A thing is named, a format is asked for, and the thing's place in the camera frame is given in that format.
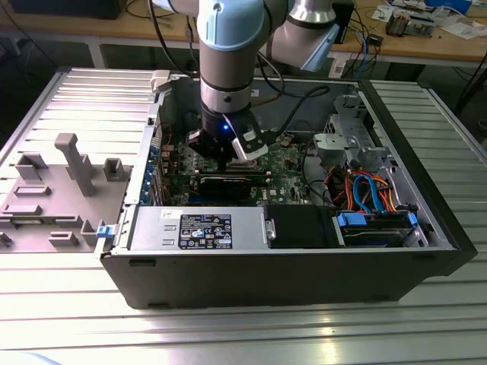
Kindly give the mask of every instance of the wire bundle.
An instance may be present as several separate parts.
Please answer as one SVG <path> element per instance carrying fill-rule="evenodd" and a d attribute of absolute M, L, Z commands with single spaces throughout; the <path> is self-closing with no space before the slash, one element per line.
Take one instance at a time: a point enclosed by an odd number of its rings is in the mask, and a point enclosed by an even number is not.
<path fill-rule="evenodd" d="M 330 170 L 328 177 L 325 180 L 325 185 L 328 184 L 333 170 Z M 370 186 L 368 193 L 361 198 L 359 196 L 359 186 Z M 344 189 L 336 195 L 333 199 L 333 204 L 337 204 L 341 197 L 346 196 L 346 201 L 342 208 L 349 211 L 355 211 L 364 214 L 372 214 L 371 209 L 366 205 L 371 198 L 375 211 L 380 213 L 397 211 L 393 201 L 393 187 L 380 176 L 366 173 L 365 171 L 352 170 L 345 172 Z"/>
<path fill-rule="evenodd" d="M 357 41 L 361 44 L 361 50 L 359 53 L 357 53 L 357 56 L 355 57 L 353 63 L 350 66 L 346 66 L 347 70 L 345 71 L 345 74 L 343 76 L 349 76 L 352 78 L 353 74 L 358 71 L 357 78 L 360 78 L 366 71 L 374 71 L 375 65 L 377 64 L 377 55 L 380 53 L 380 46 L 377 47 L 374 45 L 375 54 L 367 61 L 367 55 L 370 52 L 367 44 L 367 38 L 369 37 L 370 32 L 369 29 L 362 22 L 361 16 L 358 13 L 357 9 L 354 8 L 353 11 L 357 14 L 358 21 L 355 19 L 350 19 L 350 21 L 356 23 L 360 27 L 355 26 L 354 24 L 350 24 L 347 26 L 347 28 L 353 30 L 356 36 L 360 36 L 360 39 L 358 38 Z M 356 68 L 355 63 L 357 63 L 358 57 L 360 57 L 361 54 L 363 54 L 363 58 Z"/>

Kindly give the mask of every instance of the blue latch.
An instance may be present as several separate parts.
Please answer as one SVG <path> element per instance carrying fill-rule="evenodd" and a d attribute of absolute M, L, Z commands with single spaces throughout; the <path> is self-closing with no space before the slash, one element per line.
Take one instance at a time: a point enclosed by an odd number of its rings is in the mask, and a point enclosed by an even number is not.
<path fill-rule="evenodd" d="M 157 147 L 155 147 L 155 146 L 149 147 L 149 157 L 150 158 L 153 158 L 154 156 L 158 156 L 158 155 L 159 155 L 159 150 Z"/>
<path fill-rule="evenodd" d="M 148 204 L 149 203 L 149 194 L 147 192 L 143 192 L 139 197 L 138 200 L 142 204 Z"/>
<path fill-rule="evenodd" d="M 411 225 L 413 227 L 416 227 L 418 225 L 418 218 L 416 217 L 416 214 L 409 213 L 408 214 L 408 219 L 409 219 L 409 222 L 411 223 Z"/>
<path fill-rule="evenodd" d="M 110 226 L 99 226 L 97 229 L 98 238 L 114 238 L 117 231 L 117 224 L 111 224 Z"/>
<path fill-rule="evenodd" d="M 367 225 L 367 219 L 362 213 L 341 213 L 336 219 L 340 227 Z"/>

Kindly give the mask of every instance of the blue tab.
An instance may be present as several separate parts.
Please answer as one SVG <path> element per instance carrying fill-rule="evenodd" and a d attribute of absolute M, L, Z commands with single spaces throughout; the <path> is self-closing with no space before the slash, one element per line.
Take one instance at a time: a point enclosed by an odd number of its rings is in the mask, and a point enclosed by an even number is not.
<path fill-rule="evenodd" d="M 149 194 L 147 192 L 143 192 L 139 197 L 139 201 L 142 204 L 148 204 L 149 203 Z"/>
<path fill-rule="evenodd" d="M 142 191 L 148 192 L 150 189 L 151 189 L 151 182 L 144 180 L 144 182 L 142 183 Z"/>
<path fill-rule="evenodd" d="M 111 226 L 99 226 L 97 229 L 98 238 L 114 238 L 115 237 L 115 227 L 113 224 Z"/>
<path fill-rule="evenodd" d="M 367 225 L 367 220 L 362 213 L 341 213 L 337 220 L 340 227 Z"/>
<path fill-rule="evenodd" d="M 409 219 L 409 222 L 411 222 L 411 225 L 413 227 L 416 227 L 418 225 L 418 218 L 416 217 L 416 214 L 409 213 L 408 214 L 408 219 Z"/>

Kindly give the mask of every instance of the black cable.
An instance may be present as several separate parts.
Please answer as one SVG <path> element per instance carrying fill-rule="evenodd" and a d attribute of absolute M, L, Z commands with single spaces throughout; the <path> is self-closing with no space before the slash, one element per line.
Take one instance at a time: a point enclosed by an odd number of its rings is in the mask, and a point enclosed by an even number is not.
<path fill-rule="evenodd" d="M 278 89 L 269 80 L 269 77 L 266 75 L 266 71 L 264 70 L 262 61 L 259 58 L 262 58 L 267 63 L 267 65 L 269 65 L 272 68 L 272 70 L 278 75 L 279 82 L 281 83 L 281 88 L 280 89 Z M 278 97 L 280 97 L 281 95 L 285 95 L 287 97 L 303 97 L 304 96 L 304 95 L 299 95 L 299 94 L 293 94 L 293 93 L 290 93 L 290 92 L 288 92 L 288 91 L 285 90 L 285 81 L 284 81 L 284 78 L 282 77 L 281 73 L 278 71 L 278 69 L 261 52 L 259 52 L 259 57 L 257 57 L 257 62 L 259 63 L 260 72 L 262 73 L 262 76 L 263 76 L 264 80 L 266 81 L 266 83 L 269 85 L 269 87 L 271 89 L 273 89 L 274 91 L 276 91 L 278 93 Z M 326 91 L 324 91 L 322 93 L 316 93 L 314 95 L 310 95 L 309 97 L 320 97 L 320 96 L 328 93 L 328 91 L 329 90 L 326 90 Z"/>
<path fill-rule="evenodd" d="M 347 28 L 350 30 L 353 30 L 354 32 L 357 30 L 358 32 L 361 33 L 361 31 L 357 27 L 351 26 L 351 27 L 347 27 Z M 364 41 L 363 40 L 357 40 L 357 42 L 360 44 L 360 52 L 357 53 L 357 56 L 355 57 L 355 59 L 353 60 L 353 63 L 351 65 L 346 65 L 347 71 L 345 71 L 345 74 L 343 74 L 344 77 L 347 76 L 347 74 L 350 71 L 352 71 L 352 74 L 350 75 L 350 77 L 353 78 L 353 73 L 355 70 L 355 63 L 358 61 L 358 57 L 360 57 L 360 55 L 364 52 L 364 47 L 365 47 Z"/>
<path fill-rule="evenodd" d="M 264 69 L 264 64 L 262 63 L 262 59 L 264 60 L 264 62 L 270 67 L 272 68 L 272 70 L 275 72 L 275 74 L 278 76 L 279 78 L 279 83 L 281 84 L 281 88 L 278 89 L 277 87 L 275 87 L 272 82 L 269 80 L 269 78 L 267 77 L 266 75 L 266 70 Z M 260 73 L 262 74 L 262 76 L 264 77 L 264 80 L 266 80 L 266 83 L 275 91 L 277 91 L 277 95 L 276 97 L 280 97 L 281 95 L 284 95 L 285 93 L 285 88 L 286 88 L 286 84 L 284 82 L 284 78 L 282 77 L 281 75 L 281 72 L 279 72 L 279 70 L 261 53 L 261 52 L 258 52 L 257 53 L 257 62 L 259 63 L 259 68 L 260 68 Z"/>
<path fill-rule="evenodd" d="M 293 120 L 288 125 L 288 129 L 291 126 L 291 124 L 297 124 L 297 123 L 303 123 L 303 124 L 307 125 L 308 127 L 310 127 L 310 129 L 311 129 L 312 132 L 316 132 L 316 133 L 320 133 L 321 132 L 320 130 L 318 130 L 315 127 L 313 127 L 307 120 L 304 120 L 304 119 L 296 119 L 296 120 Z"/>
<path fill-rule="evenodd" d="M 154 10 L 154 4 L 152 3 L 152 0 L 148 0 L 148 5 L 149 9 L 151 11 L 151 17 L 152 17 L 152 23 L 154 25 L 155 33 L 158 35 L 159 42 L 161 43 L 162 49 L 164 51 L 164 54 L 166 55 L 167 59 L 171 63 L 171 65 L 181 72 L 182 74 L 185 74 L 186 76 L 193 77 L 194 75 L 190 74 L 187 71 L 184 71 L 180 66 L 176 64 L 174 59 L 171 57 L 169 53 L 169 49 L 167 48 L 166 42 L 164 41 L 164 38 L 162 37 L 161 29 L 159 29 L 159 24 L 158 24 L 158 19 L 155 16 L 155 10 Z"/>
<path fill-rule="evenodd" d="M 359 24 L 361 26 L 361 29 L 357 28 L 354 25 L 349 25 L 347 28 L 350 29 L 350 30 L 353 30 L 354 32 L 355 31 L 358 31 L 358 32 L 362 33 L 362 35 L 364 36 L 364 39 L 366 40 L 369 37 L 370 32 L 369 32 L 368 28 L 365 26 L 364 22 L 362 21 L 362 18 L 360 16 L 360 14 L 358 13 L 357 9 L 354 8 L 353 10 L 357 14 L 358 21 L 356 21 L 355 19 L 350 19 L 350 21 L 353 21 L 354 23 Z M 347 67 L 347 71 L 345 72 L 344 76 L 346 76 L 350 71 L 352 71 L 352 74 L 350 75 L 350 77 L 353 78 L 353 73 L 354 73 L 354 70 L 355 70 L 355 63 L 358 61 L 358 57 L 360 57 L 360 55 L 364 51 L 364 47 L 365 47 L 364 41 L 363 40 L 357 40 L 357 41 L 361 45 L 360 52 L 357 53 L 357 56 L 355 57 L 352 65 L 350 65 L 350 66 L 347 65 L 346 66 Z M 358 68 L 362 67 L 362 65 L 364 64 L 364 62 L 365 62 L 365 57 L 362 59 L 362 61 L 361 61 L 360 65 L 358 66 Z"/>
<path fill-rule="evenodd" d="M 462 113 L 463 108 L 465 108 L 465 106 L 471 101 L 471 99 L 475 96 L 475 94 L 477 94 L 477 92 L 482 88 L 483 83 L 486 81 L 487 81 L 487 68 L 479 76 L 479 78 L 475 81 L 475 83 L 473 83 L 472 87 L 465 93 L 462 100 L 459 101 L 456 108 L 457 115 L 460 115 Z"/>
<path fill-rule="evenodd" d="M 470 74 L 469 72 L 462 70 L 460 67 L 454 67 L 454 69 L 457 70 L 458 72 L 461 72 L 462 74 L 464 74 L 466 76 L 469 76 L 469 77 L 473 76 L 473 74 Z"/>
<path fill-rule="evenodd" d="M 130 5 L 132 5 L 132 4 L 133 4 L 134 2 L 136 2 L 136 1 L 137 1 L 137 0 L 132 0 L 131 2 L 129 2 L 129 3 L 127 4 L 127 7 L 126 7 L 126 9 L 125 9 L 126 13 L 127 13 L 127 14 L 132 15 L 133 17 L 139 17 L 139 18 L 141 18 L 141 19 L 149 19 L 149 20 L 151 20 L 152 18 L 151 18 L 151 17 L 149 17 L 149 16 L 147 16 L 147 15 L 139 15 L 139 14 L 136 14 L 136 13 L 132 13 L 132 12 L 130 11 Z M 157 19 L 160 19 L 160 18 L 162 18 L 162 17 L 172 17 L 173 15 L 174 15 L 174 13 L 173 13 L 173 14 L 165 14 L 165 15 L 157 15 L 157 16 L 156 16 L 156 18 L 157 18 Z"/>
<path fill-rule="evenodd" d="M 188 27 L 189 30 L 189 50 L 191 52 L 191 57 L 193 58 L 193 61 L 196 63 L 196 67 L 199 68 L 199 61 L 195 56 L 195 50 L 193 48 L 194 33 L 193 33 L 193 27 L 191 27 L 191 22 L 189 21 L 189 17 L 186 17 L 186 26 Z"/>
<path fill-rule="evenodd" d="M 321 182 L 323 182 L 323 181 L 322 180 L 313 180 L 312 182 L 308 182 L 306 179 L 306 174 L 304 173 L 304 163 L 306 162 L 307 152 L 309 151 L 312 144 L 313 144 L 313 139 L 310 140 L 310 143 L 307 144 L 306 150 L 304 150 L 303 160 L 301 161 L 301 174 L 303 175 L 304 185 L 308 187 L 310 192 L 312 192 L 317 197 L 319 197 L 323 202 L 325 202 L 324 196 L 322 194 L 320 194 L 313 186 L 311 186 L 311 184 L 315 183 L 316 181 L 321 181 Z"/>
<path fill-rule="evenodd" d="M 303 97 L 296 103 L 296 106 L 294 107 L 294 109 L 289 113 L 289 116 L 288 118 L 286 119 L 286 121 L 284 122 L 284 124 L 282 125 L 282 127 L 277 131 L 277 132 L 274 132 L 275 134 L 275 137 L 277 138 L 278 136 L 280 136 L 282 133 L 285 132 L 285 130 L 287 129 L 287 127 L 291 124 L 291 121 L 292 119 L 294 118 L 294 115 L 296 114 L 296 112 L 299 110 L 299 108 L 301 107 L 301 105 L 303 105 L 304 101 L 306 101 L 306 99 L 308 97 L 310 97 L 310 95 L 314 94 L 316 91 L 320 91 L 322 90 L 323 92 L 321 93 L 322 95 L 326 94 L 329 92 L 329 87 L 326 86 L 326 85 L 320 85 L 320 86 L 316 86 L 316 87 L 313 87 L 312 89 L 308 90 L 304 95 Z"/>
<path fill-rule="evenodd" d="M 374 49 L 375 49 L 375 54 L 364 64 L 364 70 L 363 70 L 363 73 L 371 70 L 371 74 L 374 72 L 374 69 L 375 69 L 375 66 L 377 64 L 377 55 L 380 53 L 380 46 L 374 46 Z M 354 68 L 353 69 L 353 72 L 357 72 L 359 70 L 360 66 L 358 66 L 357 68 Z"/>
<path fill-rule="evenodd" d="M 468 78 L 465 78 L 465 76 L 463 76 L 460 73 L 460 70 L 458 70 L 456 67 L 453 67 L 452 69 L 455 71 L 455 73 L 458 75 L 459 78 L 463 79 L 466 82 L 469 82 L 469 79 Z"/>
<path fill-rule="evenodd" d="M 31 36 L 29 36 L 29 34 L 27 34 L 27 32 L 22 29 L 22 27 L 20 25 L 17 24 L 17 22 L 14 20 L 14 18 L 8 13 L 7 9 L 5 8 L 5 5 L 2 1 L 0 1 L 0 6 L 2 7 L 3 9 L 3 12 L 5 13 L 5 15 L 7 15 L 8 19 L 12 22 L 12 24 L 17 28 L 19 29 L 20 32 L 22 32 L 23 35 L 25 35 L 26 38 L 29 39 L 29 41 L 32 42 L 32 44 L 35 45 L 35 47 L 39 50 L 39 52 L 41 52 L 43 54 L 44 57 L 46 57 L 46 59 L 51 63 L 53 64 L 53 66 L 55 68 L 58 68 L 58 64 L 54 62 L 53 59 L 51 59 L 49 57 L 49 55 L 47 53 L 44 52 L 44 50 L 42 48 L 40 48 L 40 46 L 36 43 L 35 40 L 32 39 Z"/>
<path fill-rule="evenodd" d="M 485 60 L 487 59 L 487 51 L 485 52 L 484 57 L 482 58 L 482 61 L 479 63 L 479 67 L 475 70 L 473 76 L 470 78 L 470 81 L 465 85 L 465 87 L 462 90 L 462 93 L 460 94 L 460 98 L 458 99 L 457 107 L 455 108 L 457 115 L 461 113 L 461 110 L 465 107 L 466 103 L 463 102 L 463 98 L 466 95 L 466 92 L 468 91 L 469 86 L 472 84 L 473 79 L 477 74 L 479 73 L 480 69 L 482 68 L 482 65 L 484 64 Z"/>

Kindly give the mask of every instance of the wooden workbench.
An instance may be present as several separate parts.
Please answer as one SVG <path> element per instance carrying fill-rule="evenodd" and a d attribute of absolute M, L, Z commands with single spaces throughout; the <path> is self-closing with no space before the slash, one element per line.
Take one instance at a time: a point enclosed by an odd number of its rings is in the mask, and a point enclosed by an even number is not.
<path fill-rule="evenodd" d="M 371 19 L 373 9 L 381 0 L 357 0 L 358 12 L 364 24 L 371 33 L 384 38 L 379 60 L 391 62 L 431 63 L 439 65 L 470 65 L 479 62 L 487 50 L 485 38 L 464 40 L 444 30 L 437 29 L 431 38 L 420 36 L 405 36 L 396 38 L 385 34 L 385 23 Z M 137 1 L 131 7 L 131 11 L 147 15 L 145 1 Z M 167 14 L 158 9 L 159 14 Z M 103 67 L 103 55 L 100 44 L 125 44 L 139 46 L 158 46 L 157 37 L 152 22 L 148 19 L 133 17 L 124 13 L 116 21 L 104 21 L 85 17 L 58 17 L 49 15 L 11 14 L 18 24 L 32 37 L 48 40 L 79 41 L 88 44 L 94 64 Z M 485 16 L 486 9 L 474 8 L 469 16 Z M 185 36 L 186 18 L 183 15 L 174 14 L 161 20 L 161 31 L 167 40 L 168 46 L 173 48 L 187 48 Z M 0 9 L 0 35 L 13 37 L 19 35 L 9 19 Z M 360 52 L 360 44 L 355 39 L 353 32 L 349 31 L 345 36 L 345 42 L 333 46 L 331 56 L 349 57 L 352 53 Z"/>

